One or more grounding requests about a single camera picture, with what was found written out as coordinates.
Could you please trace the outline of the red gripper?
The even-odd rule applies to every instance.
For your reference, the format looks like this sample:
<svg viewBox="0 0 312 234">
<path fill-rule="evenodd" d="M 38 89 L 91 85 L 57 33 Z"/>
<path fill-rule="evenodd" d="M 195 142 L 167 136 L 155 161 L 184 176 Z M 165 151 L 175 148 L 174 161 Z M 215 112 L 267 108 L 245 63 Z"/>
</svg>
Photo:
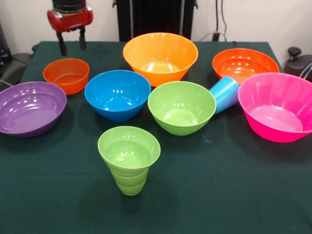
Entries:
<svg viewBox="0 0 312 234">
<path fill-rule="evenodd" d="M 48 10 L 47 17 L 51 27 L 56 31 L 62 56 L 67 55 L 67 47 L 63 40 L 62 32 L 73 31 L 78 27 L 80 49 L 86 49 L 85 26 L 91 24 L 93 21 L 93 10 L 90 6 L 77 13 L 60 13 L 56 10 Z"/>
</svg>

